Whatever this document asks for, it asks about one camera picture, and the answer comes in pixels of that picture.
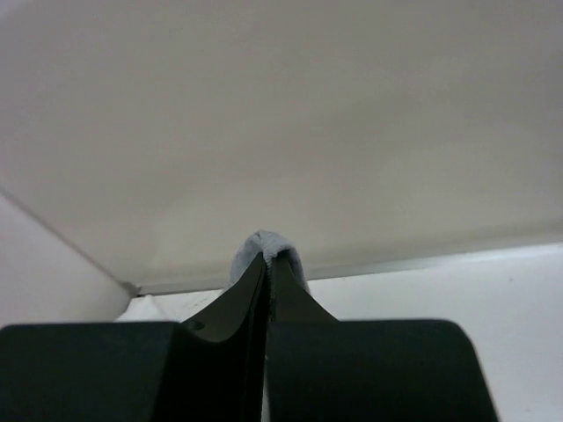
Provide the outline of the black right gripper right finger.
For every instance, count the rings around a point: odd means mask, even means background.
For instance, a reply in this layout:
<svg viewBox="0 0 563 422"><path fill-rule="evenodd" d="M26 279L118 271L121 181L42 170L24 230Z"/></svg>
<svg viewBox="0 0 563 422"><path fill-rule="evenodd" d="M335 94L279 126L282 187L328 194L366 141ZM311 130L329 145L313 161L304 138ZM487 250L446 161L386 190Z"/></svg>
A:
<svg viewBox="0 0 563 422"><path fill-rule="evenodd" d="M465 332L440 319L340 321L272 264L267 333L273 421L495 421L498 413Z"/></svg>

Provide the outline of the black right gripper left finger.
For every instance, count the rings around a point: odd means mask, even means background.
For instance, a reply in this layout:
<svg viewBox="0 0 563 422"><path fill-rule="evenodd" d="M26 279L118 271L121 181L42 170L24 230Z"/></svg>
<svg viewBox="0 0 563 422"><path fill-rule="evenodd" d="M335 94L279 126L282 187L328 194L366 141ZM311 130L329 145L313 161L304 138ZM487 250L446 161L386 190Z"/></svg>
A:
<svg viewBox="0 0 563 422"><path fill-rule="evenodd" d="M266 265L185 322L20 324L1 331L4 421L258 421Z"/></svg>

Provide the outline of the grey tank top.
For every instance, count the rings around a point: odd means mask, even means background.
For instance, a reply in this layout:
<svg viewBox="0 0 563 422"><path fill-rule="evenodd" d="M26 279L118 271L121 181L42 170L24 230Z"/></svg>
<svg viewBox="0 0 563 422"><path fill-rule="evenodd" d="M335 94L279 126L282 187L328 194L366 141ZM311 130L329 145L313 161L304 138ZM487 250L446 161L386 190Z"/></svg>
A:
<svg viewBox="0 0 563 422"><path fill-rule="evenodd" d="M275 301L272 267L274 260L280 256L289 260L289 267L300 288L308 295L311 294L309 284L304 275L301 257L294 244L286 237L276 232L259 229L247 237L246 240L238 247L238 250L230 264L229 279L226 286L221 291L221 295L226 293L230 288L238 283L247 268L259 254L262 254L263 260L266 264L266 281L272 302Z"/></svg>

